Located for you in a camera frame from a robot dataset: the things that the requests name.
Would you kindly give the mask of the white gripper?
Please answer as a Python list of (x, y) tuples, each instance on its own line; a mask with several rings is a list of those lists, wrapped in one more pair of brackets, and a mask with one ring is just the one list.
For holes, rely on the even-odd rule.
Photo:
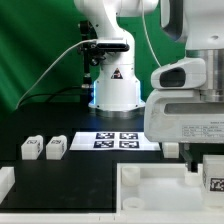
[(197, 90), (154, 90), (146, 101), (144, 134), (152, 142), (182, 143), (187, 170), (197, 173), (188, 143), (224, 143), (224, 103), (203, 102)]

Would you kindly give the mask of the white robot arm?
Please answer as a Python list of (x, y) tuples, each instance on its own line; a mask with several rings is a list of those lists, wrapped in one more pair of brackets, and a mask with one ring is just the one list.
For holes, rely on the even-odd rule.
[[(144, 111), (144, 134), (166, 157), (198, 162), (186, 146), (224, 143), (224, 0), (74, 0), (96, 32), (89, 54), (100, 66), (89, 107), (103, 116)], [(163, 31), (184, 41), (185, 57), (151, 74), (153, 91), (140, 97), (134, 73), (135, 42), (119, 17), (161, 10)]]

